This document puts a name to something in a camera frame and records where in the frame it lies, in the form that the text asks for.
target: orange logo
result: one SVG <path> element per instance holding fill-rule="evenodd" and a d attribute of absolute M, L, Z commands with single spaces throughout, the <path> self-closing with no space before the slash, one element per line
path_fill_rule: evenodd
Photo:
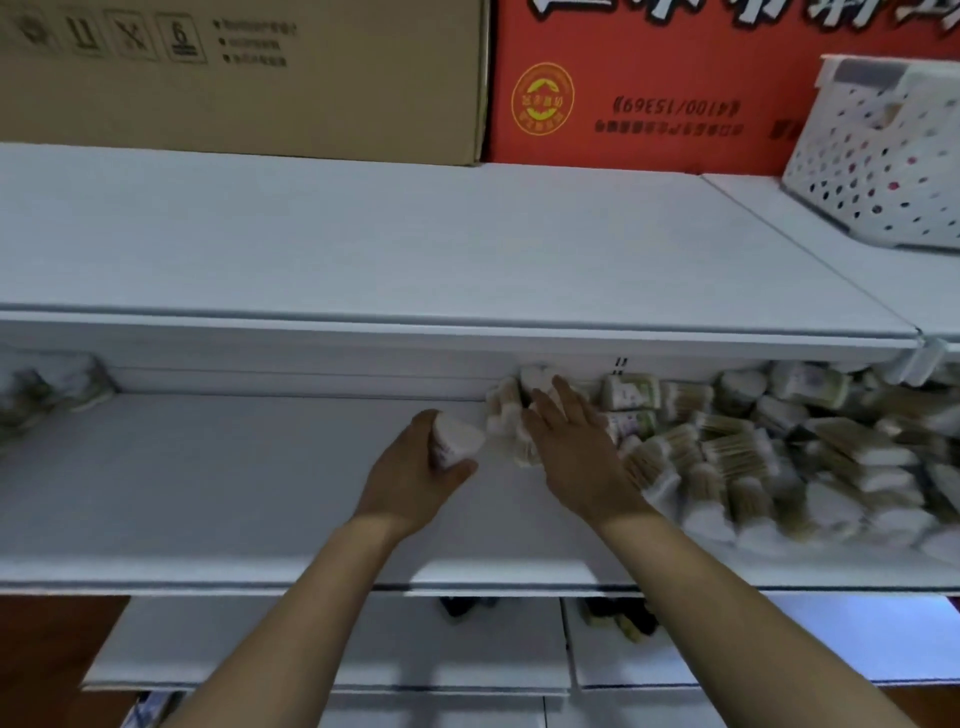
<path fill-rule="evenodd" d="M 573 81 L 556 63 L 530 66 L 514 86 L 514 121 L 527 133 L 544 136 L 564 125 L 573 110 Z"/>

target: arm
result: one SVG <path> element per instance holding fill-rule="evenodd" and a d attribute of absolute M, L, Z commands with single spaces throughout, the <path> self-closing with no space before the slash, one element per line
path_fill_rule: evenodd
<path fill-rule="evenodd" d="M 384 451 L 353 517 L 168 728 L 316 728 L 376 576 L 476 471 L 472 460 L 431 471 L 436 416 L 420 412 Z"/>
<path fill-rule="evenodd" d="M 602 417 L 565 381 L 565 416 L 541 392 L 526 410 L 547 485 L 610 547 L 642 588 L 690 669 L 731 726 L 911 728 L 914 724 L 769 599 L 646 503 Z"/>

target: red cardboard box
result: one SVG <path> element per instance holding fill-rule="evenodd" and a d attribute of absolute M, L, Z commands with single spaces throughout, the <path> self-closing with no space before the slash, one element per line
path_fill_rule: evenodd
<path fill-rule="evenodd" d="M 779 175 L 825 53 L 960 60 L 960 0 L 501 0 L 490 156 Z"/>

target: forearm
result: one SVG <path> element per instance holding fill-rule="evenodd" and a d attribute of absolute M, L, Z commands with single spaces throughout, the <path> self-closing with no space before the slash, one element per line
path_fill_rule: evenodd
<path fill-rule="evenodd" d="M 170 728 L 316 728 L 353 624 L 395 545 L 376 519 L 338 529 Z"/>
<path fill-rule="evenodd" d="M 597 532 L 729 725 L 913 725 L 867 680 L 661 516 L 611 519 Z"/>

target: store shelf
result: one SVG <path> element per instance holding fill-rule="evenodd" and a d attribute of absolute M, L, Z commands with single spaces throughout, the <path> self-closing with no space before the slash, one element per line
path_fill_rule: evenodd
<path fill-rule="evenodd" d="M 942 596 L 773 595 L 773 602 L 878 685 L 960 682 L 960 613 Z M 643 644 L 589 627 L 566 602 L 577 684 L 585 690 L 697 688 L 666 631 Z"/>
<path fill-rule="evenodd" d="M 139 597 L 84 679 L 93 690 L 192 690 L 276 600 Z M 501 599 L 453 623 L 433 598 L 372 595 L 335 692 L 566 694 L 570 672 L 557 599 Z"/>
<path fill-rule="evenodd" d="M 578 692 L 546 700 L 547 728 L 726 728 L 702 691 Z"/>
<path fill-rule="evenodd" d="M 0 228 L 14 319 L 916 333 L 681 174 L 2 144 Z"/>
<path fill-rule="evenodd" d="M 41 594 L 276 595 L 350 515 L 419 410 L 480 424 L 475 402 L 121 395 L 53 418 L 0 462 L 0 588 Z M 480 472 L 401 544 L 376 589 L 420 595 L 635 592 L 538 469 L 494 442 Z M 768 591 L 960 594 L 913 550 L 768 559 L 711 546 Z"/>
<path fill-rule="evenodd" d="M 319 728 L 544 728 L 538 697 L 331 695 Z"/>
<path fill-rule="evenodd" d="M 960 255 L 861 243 L 780 191 L 771 177 L 704 179 L 927 336 L 960 341 Z"/>

